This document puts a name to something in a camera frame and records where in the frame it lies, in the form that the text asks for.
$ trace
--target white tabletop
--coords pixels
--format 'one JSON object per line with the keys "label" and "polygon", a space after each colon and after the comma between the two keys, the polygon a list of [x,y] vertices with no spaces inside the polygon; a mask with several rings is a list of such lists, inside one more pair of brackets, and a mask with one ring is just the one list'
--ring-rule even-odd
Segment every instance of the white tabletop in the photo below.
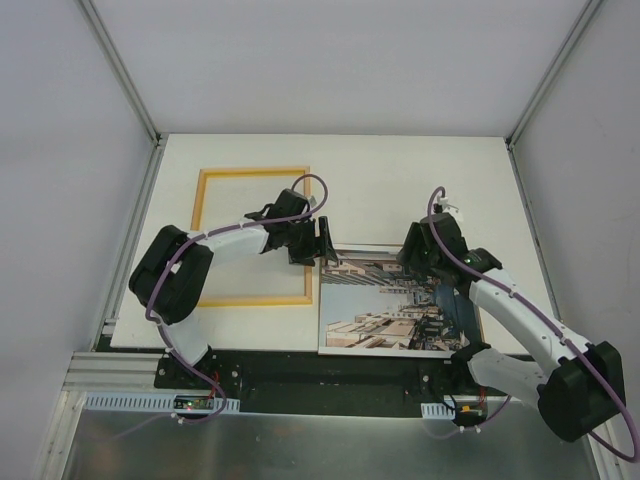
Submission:
{"label": "white tabletop", "polygon": [[[171,135],[140,236],[134,265],[158,230],[188,230],[202,168],[308,166],[329,185],[321,214],[334,243],[402,244],[411,222],[425,215],[429,195],[447,188],[463,214],[469,248],[484,247],[500,259],[519,287],[551,310],[534,243],[501,138]],[[274,199],[279,191],[274,191]],[[318,185],[313,193],[321,195]],[[256,199],[255,210],[262,207]],[[230,218],[235,211],[229,202]],[[216,227],[228,223],[206,225]],[[242,285],[242,278],[229,276]],[[318,348],[319,281],[313,275],[311,305],[199,308],[201,326],[215,349],[307,350]],[[492,317],[481,313],[485,340],[504,353],[526,353]],[[112,339],[114,347],[163,347],[155,327],[128,290]]]}

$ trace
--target cable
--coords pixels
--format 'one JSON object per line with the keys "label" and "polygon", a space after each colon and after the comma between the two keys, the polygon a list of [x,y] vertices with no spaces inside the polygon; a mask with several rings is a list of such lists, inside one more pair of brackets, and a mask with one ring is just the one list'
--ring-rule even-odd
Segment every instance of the cable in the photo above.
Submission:
{"label": "cable", "polygon": [[185,419],[184,420],[185,423],[190,423],[190,424],[201,423],[203,421],[208,421],[211,418],[214,418],[214,417],[220,415],[224,411],[224,409],[227,407],[227,396],[225,395],[225,393],[222,390],[222,388],[220,388],[220,385],[218,384],[218,382],[216,382],[215,380],[209,378],[207,375],[203,374],[202,372],[198,371],[193,366],[189,365],[189,363],[175,349],[173,343],[171,342],[171,340],[169,339],[168,335],[166,334],[166,331],[165,331],[165,325],[166,324],[164,323],[164,321],[162,320],[161,317],[155,316],[154,312],[153,312],[153,306],[155,305],[156,299],[158,298],[158,294],[160,293],[160,289],[162,288],[162,285],[164,284],[164,282],[167,279],[167,277],[169,276],[169,273],[171,272],[171,268],[180,260],[180,258],[184,254],[184,252],[191,245],[193,245],[196,242],[199,242],[199,241],[204,240],[206,238],[211,238],[211,237],[213,237],[215,235],[219,235],[221,233],[226,233],[226,232],[231,232],[231,231],[234,231],[234,230],[239,230],[241,228],[255,227],[255,226],[258,226],[258,225],[270,225],[270,224],[274,224],[274,223],[295,222],[295,221],[298,221],[298,220],[304,220],[306,218],[311,217],[314,213],[316,213],[318,210],[320,210],[322,207],[324,207],[325,203],[327,203],[327,199],[329,198],[329,188],[327,187],[327,184],[325,183],[325,181],[322,178],[320,178],[318,175],[314,175],[313,173],[307,173],[307,174],[304,174],[304,175],[301,175],[300,177],[298,177],[296,179],[296,181],[293,182],[293,185],[292,185],[291,189],[294,190],[296,188],[296,185],[298,185],[298,183],[300,181],[302,181],[303,179],[305,179],[305,178],[313,178],[313,179],[317,180],[318,182],[320,182],[320,185],[322,185],[322,189],[324,191],[324,196],[322,198],[322,201],[316,207],[312,208],[311,210],[309,210],[307,212],[301,213],[299,215],[293,215],[291,217],[264,219],[264,220],[259,220],[259,221],[251,221],[251,222],[247,222],[247,223],[243,223],[243,224],[227,225],[225,227],[219,227],[219,228],[216,228],[216,229],[211,230],[209,232],[201,233],[199,235],[196,235],[195,237],[192,237],[189,240],[187,240],[185,243],[183,243],[180,246],[180,248],[178,248],[178,250],[173,255],[173,257],[171,257],[169,262],[167,262],[167,265],[165,266],[164,271],[162,272],[162,274],[158,278],[158,282],[156,283],[155,287],[153,288],[153,291],[152,291],[151,296],[149,298],[149,303],[147,304],[147,308],[145,310],[145,318],[147,320],[150,320],[150,321],[154,322],[157,325],[158,333],[160,334],[160,337],[162,338],[162,341],[167,345],[167,348],[171,351],[172,355],[176,358],[176,360],[178,360],[178,362],[180,362],[180,364],[182,364],[182,366],[185,369],[187,369],[189,372],[191,372],[195,376],[201,378],[202,380],[207,382],[209,385],[211,385],[211,387],[213,389],[215,389],[215,391],[218,392],[220,394],[221,398],[222,398],[222,405],[220,406],[220,408],[218,410],[216,410],[215,412],[211,413],[210,415],[207,415],[206,417],[201,418],[199,420],[186,420]]}
{"label": "cable", "polygon": [[455,257],[455,255],[453,255],[453,253],[451,253],[449,251],[449,249],[446,247],[446,245],[444,244],[444,242],[442,241],[442,239],[438,235],[436,227],[435,227],[435,225],[433,223],[433,213],[432,213],[433,212],[433,205],[435,203],[435,199],[438,196],[438,194],[440,194],[443,197],[445,196],[444,187],[436,188],[434,190],[434,192],[431,194],[431,198],[429,198],[429,205],[427,207],[427,220],[429,221],[429,228],[431,229],[431,234],[433,235],[433,238],[435,239],[436,243],[438,244],[438,246],[440,247],[442,252],[449,258],[449,260],[451,260],[453,262],[453,264],[455,266],[460,268],[462,271],[464,271],[466,273],[469,273],[469,274],[471,274],[471,275],[473,275],[475,277],[478,277],[479,279],[484,280],[484,281],[490,283],[491,285],[499,288],[500,290],[502,290],[502,291],[510,294],[511,296],[513,296],[513,298],[517,299],[521,304],[523,304],[525,307],[527,307],[558,338],[560,338],[562,340],[562,342],[567,347],[569,347],[569,350],[571,350],[571,352],[574,355],[576,355],[576,357],[578,357],[580,359],[582,364],[587,368],[587,370],[589,370],[589,373],[591,373],[594,376],[594,378],[602,386],[602,388],[605,390],[605,392],[607,392],[607,395],[609,395],[609,397],[611,397],[611,400],[613,400],[613,403],[616,405],[616,408],[618,408],[618,410],[622,414],[622,417],[624,418],[624,421],[627,424],[627,428],[629,429],[629,434],[631,435],[631,441],[633,442],[633,455],[627,455],[627,454],[617,450],[613,445],[610,445],[609,443],[607,443],[604,439],[602,439],[602,437],[600,437],[598,434],[596,434],[594,432],[590,432],[589,435],[591,436],[591,438],[593,438],[595,441],[597,441],[600,445],[602,445],[604,448],[606,448],[607,450],[609,450],[611,453],[613,453],[615,456],[621,458],[622,460],[625,460],[625,461],[630,462],[630,463],[638,463],[640,461],[640,451],[639,451],[639,449],[640,449],[640,436],[638,435],[638,430],[637,430],[637,428],[635,426],[633,418],[631,417],[631,414],[629,413],[629,410],[627,410],[627,407],[622,402],[622,400],[620,399],[618,394],[616,394],[616,392],[613,390],[611,385],[609,385],[609,382],[607,382],[604,379],[604,377],[602,375],[600,375],[600,372],[598,372],[598,370],[593,366],[593,364],[589,361],[589,359],[584,356],[584,354],[580,351],[580,349],[578,347],[576,347],[576,345],[570,339],[565,338],[564,334],[562,333],[562,330],[560,328],[558,328],[549,318],[547,318],[547,316],[544,314],[544,312],[542,312],[533,303],[531,303],[529,300],[527,300],[520,293],[512,292],[511,289],[508,286],[506,286],[505,284],[503,284],[502,282],[494,280],[493,278],[488,277],[487,275],[484,275],[484,274],[474,270],[473,268],[469,267],[468,265],[465,265],[463,262],[458,260]]}

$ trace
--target wooden picture frame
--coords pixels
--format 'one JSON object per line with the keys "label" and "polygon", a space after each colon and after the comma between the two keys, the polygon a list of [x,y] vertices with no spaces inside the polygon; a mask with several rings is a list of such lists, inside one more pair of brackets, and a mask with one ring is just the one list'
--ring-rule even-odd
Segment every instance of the wooden picture frame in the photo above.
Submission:
{"label": "wooden picture frame", "polygon": [[[299,177],[309,173],[309,167],[275,167],[275,168],[206,168],[200,170],[196,198],[191,217],[191,230],[202,229],[202,212],[210,180],[242,177]],[[311,196],[311,179],[303,180],[303,193]],[[248,306],[285,306],[311,305],[313,303],[312,267],[304,267],[304,293],[302,295],[264,295],[264,296],[202,296],[198,307],[248,307]]]}

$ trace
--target photograph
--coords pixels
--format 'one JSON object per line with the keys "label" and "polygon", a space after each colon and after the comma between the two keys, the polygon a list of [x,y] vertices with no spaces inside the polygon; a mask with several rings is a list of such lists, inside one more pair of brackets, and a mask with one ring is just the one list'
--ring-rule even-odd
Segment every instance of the photograph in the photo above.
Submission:
{"label": "photograph", "polygon": [[476,307],[438,278],[418,281],[397,246],[336,245],[320,272],[318,352],[446,358],[482,341]]}

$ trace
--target gray floor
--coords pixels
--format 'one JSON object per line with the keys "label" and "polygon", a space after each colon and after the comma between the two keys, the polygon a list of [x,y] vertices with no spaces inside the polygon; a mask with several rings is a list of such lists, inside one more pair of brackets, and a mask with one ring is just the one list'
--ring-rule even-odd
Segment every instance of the gray floor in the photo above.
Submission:
{"label": "gray floor", "polygon": [[179,426],[151,415],[85,411],[67,479],[590,479],[585,442],[565,444],[513,404],[480,434],[449,440],[451,424],[419,419],[226,415]]}

